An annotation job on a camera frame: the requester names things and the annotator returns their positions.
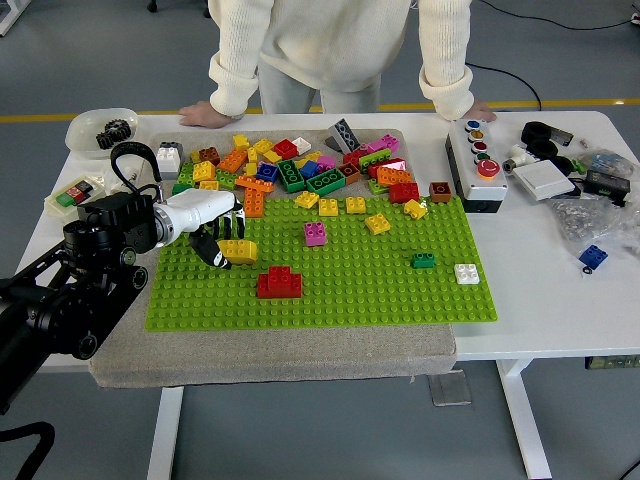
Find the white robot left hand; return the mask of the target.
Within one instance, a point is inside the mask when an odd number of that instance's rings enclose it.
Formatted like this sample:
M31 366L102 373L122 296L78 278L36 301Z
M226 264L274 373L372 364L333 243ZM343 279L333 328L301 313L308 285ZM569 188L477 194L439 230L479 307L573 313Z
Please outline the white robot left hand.
M208 265L230 269L217 243L219 219L224 219L223 238L231 238L232 217L237 223L239 239L245 235L245 212L242 203L229 191L187 189L155 207L158 244L169 245L184 233L189 243Z

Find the person's right hand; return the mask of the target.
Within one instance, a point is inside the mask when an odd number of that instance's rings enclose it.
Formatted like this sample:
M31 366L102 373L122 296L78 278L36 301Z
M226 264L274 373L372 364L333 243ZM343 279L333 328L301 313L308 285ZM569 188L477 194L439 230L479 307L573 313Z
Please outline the person's right hand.
M215 110L208 101L200 101L194 105L182 107L179 123L182 126L219 129L236 122Z

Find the person's left hand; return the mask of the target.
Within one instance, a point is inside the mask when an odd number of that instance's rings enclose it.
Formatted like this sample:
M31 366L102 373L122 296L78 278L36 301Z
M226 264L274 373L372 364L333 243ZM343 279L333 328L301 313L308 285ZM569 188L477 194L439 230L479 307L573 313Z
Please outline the person's left hand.
M472 106L463 114L462 118L493 122L497 119L497 116L486 102L476 99Z

